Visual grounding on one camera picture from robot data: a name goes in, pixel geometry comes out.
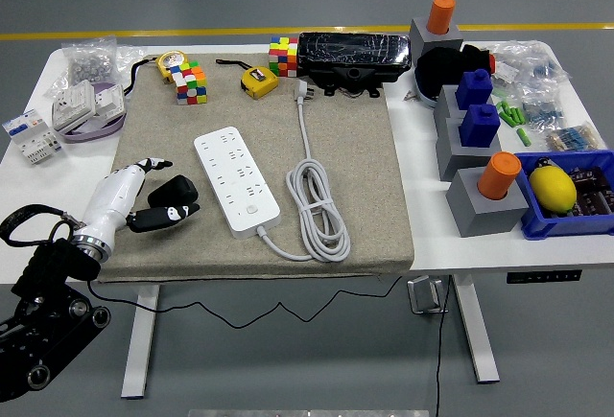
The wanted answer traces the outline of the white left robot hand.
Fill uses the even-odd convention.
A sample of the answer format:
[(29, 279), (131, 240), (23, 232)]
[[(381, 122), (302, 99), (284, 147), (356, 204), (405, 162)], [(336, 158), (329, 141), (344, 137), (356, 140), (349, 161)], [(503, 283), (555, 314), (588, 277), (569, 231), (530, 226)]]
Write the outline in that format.
[(75, 232), (73, 242), (109, 251), (115, 233), (127, 226), (135, 233), (167, 228), (200, 210), (198, 192), (192, 181), (177, 175), (148, 197), (150, 207), (133, 212), (148, 172), (170, 167), (170, 161), (146, 158), (116, 170), (99, 182), (84, 216), (84, 227)]

